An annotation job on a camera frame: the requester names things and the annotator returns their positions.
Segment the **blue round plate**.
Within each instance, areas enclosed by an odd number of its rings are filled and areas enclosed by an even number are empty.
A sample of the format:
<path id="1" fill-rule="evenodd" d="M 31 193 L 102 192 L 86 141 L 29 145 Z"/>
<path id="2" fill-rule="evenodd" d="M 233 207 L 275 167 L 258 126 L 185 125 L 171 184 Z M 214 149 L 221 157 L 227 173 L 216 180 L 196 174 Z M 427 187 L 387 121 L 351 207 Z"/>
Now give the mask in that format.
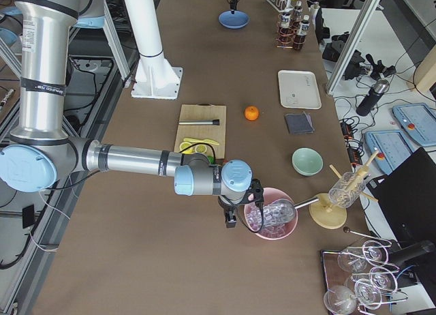
<path id="1" fill-rule="evenodd" d="M 249 16 L 242 11 L 225 11 L 218 17 L 219 23 L 227 29 L 242 29 L 249 23 Z"/>

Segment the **orange mandarin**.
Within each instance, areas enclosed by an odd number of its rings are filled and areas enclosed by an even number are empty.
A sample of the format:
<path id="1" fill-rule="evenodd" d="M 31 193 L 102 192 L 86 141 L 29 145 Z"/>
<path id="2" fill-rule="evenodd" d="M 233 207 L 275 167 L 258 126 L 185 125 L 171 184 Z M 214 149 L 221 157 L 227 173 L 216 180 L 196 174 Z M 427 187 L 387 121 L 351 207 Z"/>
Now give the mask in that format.
<path id="1" fill-rule="evenodd" d="M 248 121 L 256 121 L 260 116 L 260 111 L 256 106 L 250 105 L 245 108 L 244 116 Z"/>

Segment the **metal ice scoop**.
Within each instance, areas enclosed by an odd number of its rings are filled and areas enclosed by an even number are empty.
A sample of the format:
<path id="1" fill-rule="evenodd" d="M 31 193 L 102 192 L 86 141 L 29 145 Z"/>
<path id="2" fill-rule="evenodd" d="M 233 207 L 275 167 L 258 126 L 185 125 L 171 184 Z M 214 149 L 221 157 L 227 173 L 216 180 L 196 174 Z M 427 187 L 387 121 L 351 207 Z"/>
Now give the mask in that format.
<path id="1" fill-rule="evenodd" d="M 291 222 L 297 215 L 297 210 L 311 205 L 319 200 L 318 197 L 313 197 L 300 203 L 294 204 L 288 199 L 278 199 L 269 205 L 264 206 L 262 216 L 262 226 L 274 226 Z"/>

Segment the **pink bowl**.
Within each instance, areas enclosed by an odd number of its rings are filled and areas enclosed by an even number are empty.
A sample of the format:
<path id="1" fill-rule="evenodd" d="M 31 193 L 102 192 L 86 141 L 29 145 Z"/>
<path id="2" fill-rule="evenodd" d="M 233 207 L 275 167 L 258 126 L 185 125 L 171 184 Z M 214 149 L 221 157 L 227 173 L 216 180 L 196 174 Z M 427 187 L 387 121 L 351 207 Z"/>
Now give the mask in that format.
<path id="1" fill-rule="evenodd" d="M 269 205 L 275 200 L 281 198 L 288 199 L 289 201 L 292 202 L 292 199 L 285 192 L 273 187 L 264 188 L 264 206 Z M 276 228 L 272 230 L 270 233 L 267 233 L 266 235 L 263 235 L 261 232 L 256 231 L 257 232 L 256 235 L 263 239 L 268 239 L 268 240 L 283 239 L 284 237 L 287 237 L 293 232 L 293 230 L 296 228 L 297 223 L 298 223 L 298 212 L 296 217 L 291 222 L 285 224 L 283 228 L 279 228 L 279 229 Z"/>

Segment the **green bowl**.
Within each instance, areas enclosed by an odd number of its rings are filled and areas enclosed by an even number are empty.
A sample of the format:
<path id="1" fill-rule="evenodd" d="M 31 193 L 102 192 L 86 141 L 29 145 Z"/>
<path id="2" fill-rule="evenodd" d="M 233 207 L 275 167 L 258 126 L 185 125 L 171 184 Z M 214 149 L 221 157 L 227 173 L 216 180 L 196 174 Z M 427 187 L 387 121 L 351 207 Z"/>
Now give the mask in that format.
<path id="1" fill-rule="evenodd" d="M 313 176 L 323 169 L 324 162 L 317 151 L 310 148 L 299 148 L 292 154 L 292 166 L 301 175 Z"/>

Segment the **dark drink bottle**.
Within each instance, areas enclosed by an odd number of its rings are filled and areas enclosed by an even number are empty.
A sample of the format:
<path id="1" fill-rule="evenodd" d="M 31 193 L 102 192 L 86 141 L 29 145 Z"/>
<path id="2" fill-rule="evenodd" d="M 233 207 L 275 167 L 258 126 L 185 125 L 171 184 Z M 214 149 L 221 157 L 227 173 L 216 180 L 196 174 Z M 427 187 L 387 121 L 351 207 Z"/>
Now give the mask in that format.
<path id="1" fill-rule="evenodd" d="M 297 1 L 293 12 L 292 26 L 297 27 L 302 20 L 302 2 Z"/>
<path id="2" fill-rule="evenodd" d="M 310 26 L 309 19 L 310 19 L 309 15 L 304 15 L 302 20 L 299 22 L 299 26 L 296 30 L 296 35 L 294 36 L 294 43 L 293 43 L 294 50 L 301 50 L 304 45 L 307 32 Z"/>
<path id="3" fill-rule="evenodd" d="M 290 44 L 292 38 L 291 29 L 292 9 L 287 8 L 279 15 L 278 24 L 278 46 L 286 47 Z"/>

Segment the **wooden cup tree stand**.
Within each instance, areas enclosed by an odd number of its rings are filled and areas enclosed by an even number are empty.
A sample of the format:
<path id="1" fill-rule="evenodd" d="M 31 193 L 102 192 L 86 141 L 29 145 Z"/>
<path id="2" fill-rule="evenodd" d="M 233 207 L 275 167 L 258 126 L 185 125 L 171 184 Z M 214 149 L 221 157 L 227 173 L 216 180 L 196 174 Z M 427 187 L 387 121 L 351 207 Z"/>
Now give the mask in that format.
<path id="1" fill-rule="evenodd" d="M 370 158 L 367 160 L 367 162 L 362 165 L 356 172 L 353 173 L 360 175 L 364 179 L 369 172 L 369 165 L 375 159 L 377 154 L 378 150 L 375 150 Z M 343 175 L 332 164 L 330 165 L 330 169 L 339 179 Z M 375 202 L 378 201 L 378 199 L 369 196 L 368 194 L 365 194 L 363 191 L 360 194 L 363 194 L 368 199 L 374 200 Z M 317 197 L 319 198 L 319 200 L 309 206 L 309 213 L 313 220 L 320 226 L 327 229 L 336 229 L 344 225 L 347 219 L 346 209 L 334 205 L 330 201 L 328 193 L 320 193 L 317 195 Z"/>

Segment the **grey folded cloth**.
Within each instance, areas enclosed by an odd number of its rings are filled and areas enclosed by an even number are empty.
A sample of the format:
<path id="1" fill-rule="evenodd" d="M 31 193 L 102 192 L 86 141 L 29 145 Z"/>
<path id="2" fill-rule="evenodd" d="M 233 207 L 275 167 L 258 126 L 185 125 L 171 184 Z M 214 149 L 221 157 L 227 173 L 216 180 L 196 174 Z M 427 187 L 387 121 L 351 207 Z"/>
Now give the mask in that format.
<path id="1" fill-rule="evenodd" d="M 315 131 L 311 116 L 305 112 L 286 114 L 285 122 L 290 134 L 310 134 Z"/>

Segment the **steel muddler rod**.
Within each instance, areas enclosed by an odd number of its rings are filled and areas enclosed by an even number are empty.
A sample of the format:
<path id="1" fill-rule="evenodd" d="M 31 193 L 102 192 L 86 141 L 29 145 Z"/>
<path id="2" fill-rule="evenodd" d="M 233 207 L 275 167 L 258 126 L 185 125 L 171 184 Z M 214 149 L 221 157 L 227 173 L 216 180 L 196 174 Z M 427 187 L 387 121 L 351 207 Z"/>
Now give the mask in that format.
<path id="1" fill-rule="evenodd" d="M 220 119 L 207 119 L 207 120 L 185 120 L 179 121 L 179 125 L 220 125 Z"/>

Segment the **clear glass mug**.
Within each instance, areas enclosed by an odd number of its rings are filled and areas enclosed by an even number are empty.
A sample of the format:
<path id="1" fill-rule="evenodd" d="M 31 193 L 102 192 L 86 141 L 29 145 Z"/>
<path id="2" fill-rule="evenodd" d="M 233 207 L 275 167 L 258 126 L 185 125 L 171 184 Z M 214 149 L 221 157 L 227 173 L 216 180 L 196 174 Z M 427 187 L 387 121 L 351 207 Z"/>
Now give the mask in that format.
<path id="1" fill-rule="evenodd" d="M 364 189 L 364 179 L 360 175 L 346 172 L 331 187 L 328 197 L 334 205 L 346 209 L 356 201 Z"/>

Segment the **wooden cutting board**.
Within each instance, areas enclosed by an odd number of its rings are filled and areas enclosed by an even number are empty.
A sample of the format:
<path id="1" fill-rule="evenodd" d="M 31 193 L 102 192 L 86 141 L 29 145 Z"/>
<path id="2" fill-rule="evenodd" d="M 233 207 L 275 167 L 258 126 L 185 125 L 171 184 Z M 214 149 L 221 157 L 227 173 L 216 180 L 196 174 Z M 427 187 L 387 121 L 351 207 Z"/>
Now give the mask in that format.
<path id="1" fill-rule="evenodd" d="M 219 125 L 178 125 L 174 152 L 179 152 L 179 146 L 184 138 L 211 139 L 219 143 L 219 145 L 214 145 L 216 158 L 223 159 L 225 157 L 226 110 L 226 106 L 183 104 L 176 123 L 219 119 Z"/>

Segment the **cream serving tray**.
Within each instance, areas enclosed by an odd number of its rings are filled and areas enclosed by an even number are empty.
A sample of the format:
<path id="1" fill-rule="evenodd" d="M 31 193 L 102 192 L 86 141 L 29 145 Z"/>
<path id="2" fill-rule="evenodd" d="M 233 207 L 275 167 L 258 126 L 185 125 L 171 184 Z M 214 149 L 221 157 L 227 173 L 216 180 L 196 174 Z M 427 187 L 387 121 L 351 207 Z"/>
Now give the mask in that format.
<path id="1" fill-rule="evenodd" d="M 315 74 L 309 71 L 278 71 L 280 103 L 285 108 L 313 109 L 322 107 Z"/>

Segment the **wine glass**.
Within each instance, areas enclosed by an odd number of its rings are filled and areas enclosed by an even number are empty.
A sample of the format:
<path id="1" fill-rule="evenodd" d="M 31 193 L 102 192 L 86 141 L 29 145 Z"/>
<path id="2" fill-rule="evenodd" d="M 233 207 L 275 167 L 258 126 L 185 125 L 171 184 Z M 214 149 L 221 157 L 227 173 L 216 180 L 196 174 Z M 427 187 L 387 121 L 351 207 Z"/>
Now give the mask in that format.
<path id="1" fill-rule="evenodd" d="M 357 308 L 357 298 L 346 286 L 336 285 L 324 294 L 324 305 L 333 314 L 351 314 Z"/>
<path id="2" fill-rule="evenodd" d="M 368 266 L 361 247 L 346 247 L 339 252 L 339 267 L 349 273 L 362 273 Z"/>
<path id="3" fill-rule="evenodd" d="M 373 266 L 388 264 L 388 251 L 384 245 L 376 240 L 368 240 L 362 245 L 365 260 Z"/>
<path id="4" fill-rule="evenodd" d="M 373 267 L 369 271 L 369 280 L 382 295 L 393 295 L 398 290 L 395 275 L 385 267 Z"/>

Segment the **blue teach pendant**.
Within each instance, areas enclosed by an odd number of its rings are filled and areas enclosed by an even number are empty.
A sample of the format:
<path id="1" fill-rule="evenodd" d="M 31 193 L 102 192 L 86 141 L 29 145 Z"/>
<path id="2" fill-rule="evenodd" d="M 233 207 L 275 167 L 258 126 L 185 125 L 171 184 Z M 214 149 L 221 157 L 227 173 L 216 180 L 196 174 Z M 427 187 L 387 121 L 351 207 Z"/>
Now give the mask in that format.
<path id="1" fill-rule="evenodd" d="M 424 103 L 392 107 L 392 114 L 420 146 L 435 146 L 435 113 Z"/>
<path id="2" fill-rule="evenodd" d="M 400 130 L 370 131 L 364 137 L 371 153 L 378 150 L 375 162 L 386 175 L 391 174 L 415 151 Z"/>

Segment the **black thermos bottle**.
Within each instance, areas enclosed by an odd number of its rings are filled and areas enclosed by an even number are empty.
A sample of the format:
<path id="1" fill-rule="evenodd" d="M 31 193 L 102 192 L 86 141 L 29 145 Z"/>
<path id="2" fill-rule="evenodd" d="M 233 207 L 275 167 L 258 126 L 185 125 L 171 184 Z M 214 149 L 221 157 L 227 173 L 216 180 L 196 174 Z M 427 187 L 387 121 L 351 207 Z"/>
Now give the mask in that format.
<path id="1" fill-rule="evenodd" d="M 389 89 L 390 83 L 386 79 L 378 80 L 369 90 L 363 101 L 356 108 L 359 116 L 367 116 L 371 109 L 378 103 L 381 97 Z"/>

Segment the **black monitor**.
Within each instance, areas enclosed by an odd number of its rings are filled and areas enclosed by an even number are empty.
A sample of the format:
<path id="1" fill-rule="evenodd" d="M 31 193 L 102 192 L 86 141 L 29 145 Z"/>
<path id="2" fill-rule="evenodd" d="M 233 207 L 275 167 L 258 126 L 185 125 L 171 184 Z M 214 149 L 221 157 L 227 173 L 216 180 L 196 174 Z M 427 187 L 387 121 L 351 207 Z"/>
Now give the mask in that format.
<path id="1" fill-rule="evenodd" d="M 395 237 L 435 242 L 435 162 L 420 147 L 373 192 Z"/>

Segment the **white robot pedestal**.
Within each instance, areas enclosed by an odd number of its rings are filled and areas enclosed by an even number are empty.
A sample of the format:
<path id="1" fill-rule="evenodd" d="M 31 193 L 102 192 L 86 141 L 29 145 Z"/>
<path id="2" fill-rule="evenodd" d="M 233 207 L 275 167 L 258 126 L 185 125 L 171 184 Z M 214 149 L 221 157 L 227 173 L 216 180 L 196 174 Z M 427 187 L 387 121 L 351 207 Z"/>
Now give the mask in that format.
<path id="1" fill-rule="evenodd" d="M 183 69 L 164 56 L 153 0 L 124 0 L 140 60 L 131 91 L 134 98 L 175 100 Z"/>

